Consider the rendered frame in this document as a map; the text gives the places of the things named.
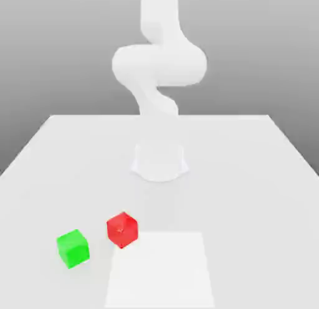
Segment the small green cube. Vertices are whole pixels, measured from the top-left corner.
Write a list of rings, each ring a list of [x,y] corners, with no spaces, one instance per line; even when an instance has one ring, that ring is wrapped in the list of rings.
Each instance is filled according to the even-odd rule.
[[[78,229],[58,237],[56,242],[60,258],[68,269],[90,258],[88,241]]]

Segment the small red cube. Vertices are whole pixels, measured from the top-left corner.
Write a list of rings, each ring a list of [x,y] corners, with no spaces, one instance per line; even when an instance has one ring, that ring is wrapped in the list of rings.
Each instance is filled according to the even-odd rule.
[[[107,220],[107,236],[120,249],[138,239],[138,223],[126,212]]]

